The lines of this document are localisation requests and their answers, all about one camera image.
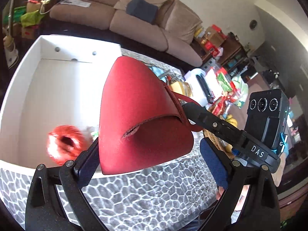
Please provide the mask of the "dark blue cushion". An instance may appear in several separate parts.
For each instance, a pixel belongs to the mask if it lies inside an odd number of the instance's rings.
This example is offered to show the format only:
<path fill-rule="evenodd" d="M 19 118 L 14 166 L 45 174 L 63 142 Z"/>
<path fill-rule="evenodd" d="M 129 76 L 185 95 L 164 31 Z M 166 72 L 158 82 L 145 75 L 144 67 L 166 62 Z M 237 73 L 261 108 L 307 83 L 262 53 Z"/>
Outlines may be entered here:
<path fill-rule="evenodd" d="M 126 14 L 136 17 L 142 21 L 154 24 L 158 13 L 158 6 L 145 0 L 131 0 L 126 6 Z"/>

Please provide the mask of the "clear plastic jar green label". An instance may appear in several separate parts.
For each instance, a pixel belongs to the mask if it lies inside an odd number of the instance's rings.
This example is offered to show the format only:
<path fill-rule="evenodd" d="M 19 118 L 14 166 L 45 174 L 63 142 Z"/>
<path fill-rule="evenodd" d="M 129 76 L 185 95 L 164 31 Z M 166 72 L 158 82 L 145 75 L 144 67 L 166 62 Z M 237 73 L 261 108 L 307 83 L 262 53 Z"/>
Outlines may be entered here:
<path fill-rule="evenodd" d="M 95 127 L 86 127 L 81 132 L 89 146 L 99 137 L 99 129 Z"/>

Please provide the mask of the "brown sofa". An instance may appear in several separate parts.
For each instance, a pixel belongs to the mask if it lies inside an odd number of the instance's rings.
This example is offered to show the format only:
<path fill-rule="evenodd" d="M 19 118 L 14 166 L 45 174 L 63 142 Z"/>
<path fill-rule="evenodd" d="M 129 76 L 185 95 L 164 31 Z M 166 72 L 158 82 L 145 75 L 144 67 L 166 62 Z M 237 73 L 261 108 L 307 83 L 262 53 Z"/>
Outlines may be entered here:
<path fill-rule="evenodd" d="M 126 14 L 131 0 L 82 1 L 90 2 L 90 7 L 54 5 L 44 25 L 45 33 L 118 43 L 183 70 L 202 65 L 191 46 L 202 21 L 180 0 L 145 0 L 159 8 L 154 24 Z"/>

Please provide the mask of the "patterned fleece blanket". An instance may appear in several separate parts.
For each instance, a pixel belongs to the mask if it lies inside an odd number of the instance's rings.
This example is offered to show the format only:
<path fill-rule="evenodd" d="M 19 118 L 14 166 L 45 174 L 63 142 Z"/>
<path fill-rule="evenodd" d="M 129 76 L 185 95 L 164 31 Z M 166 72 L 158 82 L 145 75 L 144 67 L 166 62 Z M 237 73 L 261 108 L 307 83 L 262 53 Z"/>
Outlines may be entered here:
<path fill-rule="evenodd" d="M 204 135 L 193 136 L 191 153 L 171 162 L 116 176 L 96 171 L 82 192 L 110 230 L 177 230 L 215 201 L 216 183 L 199 151 Z M 1 170 L 1 200 L 21 226 L 32 177 Z"/>

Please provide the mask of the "white cardboard box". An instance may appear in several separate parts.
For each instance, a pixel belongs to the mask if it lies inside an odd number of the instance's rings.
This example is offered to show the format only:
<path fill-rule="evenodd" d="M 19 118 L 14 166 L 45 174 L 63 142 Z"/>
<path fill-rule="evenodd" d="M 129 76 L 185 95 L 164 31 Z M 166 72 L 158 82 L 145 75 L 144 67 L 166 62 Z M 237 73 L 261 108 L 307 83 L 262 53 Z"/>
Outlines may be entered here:
<path fill-rule="evenodd" d="M 60 125 L 99 128 L 103 86 L 116 43 L 42 35 L 17 67 L 1 107 L 1 170 L 32 176 L 48 156 L 48 134 Z"/>

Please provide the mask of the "red felt bag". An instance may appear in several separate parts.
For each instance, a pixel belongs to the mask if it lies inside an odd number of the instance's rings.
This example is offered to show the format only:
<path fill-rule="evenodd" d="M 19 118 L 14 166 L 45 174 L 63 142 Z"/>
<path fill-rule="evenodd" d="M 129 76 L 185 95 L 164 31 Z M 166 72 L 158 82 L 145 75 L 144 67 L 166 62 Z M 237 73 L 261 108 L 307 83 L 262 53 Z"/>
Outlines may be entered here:
<path fill-rule="evenodd" d="M 191 152 L 194 132 L 181 102 L 145 64 L 119 57 L 104 84 L 99 122 L 102 173 L 116 175 L 153 167 Z"/>

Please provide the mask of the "papers on sofa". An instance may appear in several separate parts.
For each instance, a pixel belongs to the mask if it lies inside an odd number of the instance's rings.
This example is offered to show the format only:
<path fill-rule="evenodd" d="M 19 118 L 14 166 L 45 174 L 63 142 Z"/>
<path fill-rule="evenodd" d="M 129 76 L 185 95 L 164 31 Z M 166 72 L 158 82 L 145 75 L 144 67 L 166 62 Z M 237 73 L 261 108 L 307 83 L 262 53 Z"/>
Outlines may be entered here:
<path fill-rule="evenodd" d="M 73 5 L 73 6 L 79 6 L 79 7 L 84 7 L 84 8 L 88 8 L 91 5 L 90 2 L 85 2 L 82 0 L 63 0 L 60 2 L 60 4 Z"/>

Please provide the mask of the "orange twine ball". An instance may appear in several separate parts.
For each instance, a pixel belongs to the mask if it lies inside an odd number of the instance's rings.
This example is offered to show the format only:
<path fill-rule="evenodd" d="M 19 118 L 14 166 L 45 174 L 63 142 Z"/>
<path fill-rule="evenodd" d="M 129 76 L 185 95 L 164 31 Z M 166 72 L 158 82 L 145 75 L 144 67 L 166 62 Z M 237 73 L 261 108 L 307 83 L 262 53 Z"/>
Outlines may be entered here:
<path fill-rule="evenodd" d="M 46 151 L 57 165 L 63 165 L 68 160 L 77 159 L 88 147 L 87 139 L 77 127 L 61 125 L 49 132 Z"/>

